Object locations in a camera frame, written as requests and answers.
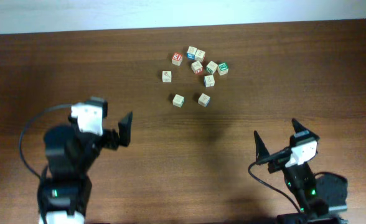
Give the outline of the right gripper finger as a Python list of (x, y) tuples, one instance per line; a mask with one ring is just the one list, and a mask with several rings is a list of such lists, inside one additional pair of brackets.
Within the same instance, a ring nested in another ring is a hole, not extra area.
[(297, 119), (291, 120), (295, 134), (294, 137), (312, 136), (312, 132), (305, 128)]
[(255, 138), (255, 147), (256, 147), (256, 163), (257, 164), (267, 163), (270, 154), (258, 132), (254, 131), (253, 134)]

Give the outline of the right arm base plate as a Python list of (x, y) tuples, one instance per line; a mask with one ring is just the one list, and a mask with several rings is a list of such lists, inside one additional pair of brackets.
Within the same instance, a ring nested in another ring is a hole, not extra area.
[(276, 224), (349, 224), (349, 221), (337, 215), (309, 218), (307, 215), (302, 213), (290, 213), (278, 215), (276, 218)]

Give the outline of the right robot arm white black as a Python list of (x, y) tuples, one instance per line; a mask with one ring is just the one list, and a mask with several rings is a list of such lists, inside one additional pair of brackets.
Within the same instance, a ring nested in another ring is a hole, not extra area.
[[(274, 154), (269, 153), (258, 132), (253, 132), (256, 160), (248, 166), (249, 175), (287, 198), (296, 209), (295, 213), (278, 215), (277, 223), (348, 223), (340, 216), (348, 209), (347, 178), (333, 172), (314, 173), (308, 162), (317, 156), (320, 137), (294, 118), (291, 123), (295, 133), (290, 137), (289, 145)], [(270, 174), (283, 173), (284, 183), (294, 198), (252, 173), (254, 166), (264, 164)]]

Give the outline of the blue edged wooden block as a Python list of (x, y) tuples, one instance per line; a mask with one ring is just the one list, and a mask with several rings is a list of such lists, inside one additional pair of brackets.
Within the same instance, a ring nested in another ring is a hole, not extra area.
[(210, 97), (206, 95), (205, 93), (202, 93), (198, 99), (198, 104), (200, 104), (203, 107), (207, 107), (207, 105), (210, 102)]

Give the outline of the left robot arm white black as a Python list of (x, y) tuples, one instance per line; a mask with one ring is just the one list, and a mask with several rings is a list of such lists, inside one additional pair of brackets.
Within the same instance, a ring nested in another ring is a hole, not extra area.
[(103, 128), (108, 103), (101, 98), (68, 108), (68, 125), (48, 130), (44, 135), (48, 164), (40, 175), (37, 190), (40, 223), (84, 223), (92, 182), (87, 174), (102, 149), (117, 150), (131, 142), (133, 113), (118, 122), (118, 129)]

